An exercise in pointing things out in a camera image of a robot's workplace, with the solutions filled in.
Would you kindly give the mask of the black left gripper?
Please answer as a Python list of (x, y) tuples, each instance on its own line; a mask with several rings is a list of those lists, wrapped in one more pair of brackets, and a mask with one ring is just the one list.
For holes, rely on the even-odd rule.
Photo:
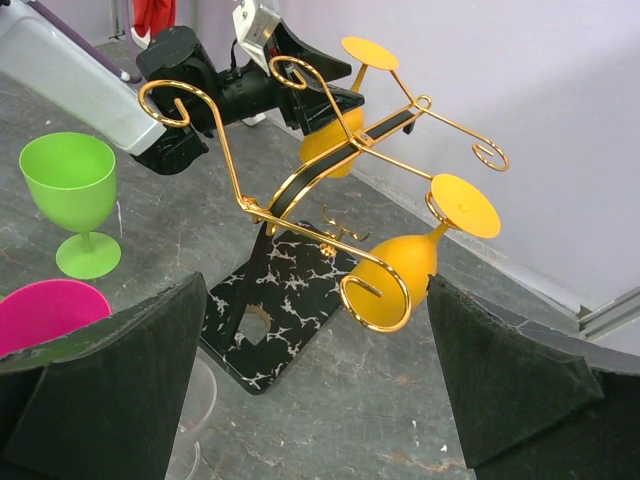
[[(342, 79), (352, 73), (349, 63), (307, 44), (284, 20), (279, 21), (272, 40), (278, 55), (303, 60), (314, 67), (326, 81)], [(292, 89), (267, 76), (253, 64), (242, 70), (222, 70), (214, 78), (214, 102), (224, 124), (277, 109), (289, 128), (309, 135), (338, 119), (336, 110), (321, 86), (308, 85), (304, 90)], [(331, 84), (328, 87), (342, 114), (364, 105), (362, 94)]]

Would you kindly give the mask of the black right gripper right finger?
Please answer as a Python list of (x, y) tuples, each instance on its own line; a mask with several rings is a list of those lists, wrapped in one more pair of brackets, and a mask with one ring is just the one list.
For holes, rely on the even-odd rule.
[(465, 464), (479, 479), (636, 479), (639, 358), (429, 281)]

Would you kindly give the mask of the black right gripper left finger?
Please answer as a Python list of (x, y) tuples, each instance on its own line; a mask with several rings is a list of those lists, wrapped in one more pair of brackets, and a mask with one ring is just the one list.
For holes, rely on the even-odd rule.
[(2, 478), (164, 478), (206, 303), (196, 272), (2, 357)]

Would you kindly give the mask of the green wine glass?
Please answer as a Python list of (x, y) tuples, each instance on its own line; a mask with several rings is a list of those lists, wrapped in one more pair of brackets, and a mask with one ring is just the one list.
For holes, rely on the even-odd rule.
[(50, 133), (23, 148), (19, 167), (41, 213), (72, 233), (57, 248), (59, 270), (79, 280), (113, 271), (121, 260), (119, 243), (98, 231), (116, 204), (111, 147), (84, 133)]

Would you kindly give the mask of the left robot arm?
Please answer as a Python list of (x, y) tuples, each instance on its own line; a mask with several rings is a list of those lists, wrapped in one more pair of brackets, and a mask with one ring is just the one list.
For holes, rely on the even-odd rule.
[[(217, 71), (188, 26), (159, 32), (136, 57), (147, 81), (169, 79), (203, 90), (223, 124), (278, 109), (292, 129), (308, 135), (338, 114), (365, 103), (362, 94), (334, 86), (350, 64), (299, 39), (275, 1), (242, 1), (232, 12), (233, 44), (249, 57)], [(203, 136), (216, 129), (209, 108), (181, 96), (190, 125), (168, 128), (140, 107), (122, 71), (38, 1), (1, 4), (1, 71), (108, 138), (137, 162), (161, 175), (177, 174), (207, 153)]]

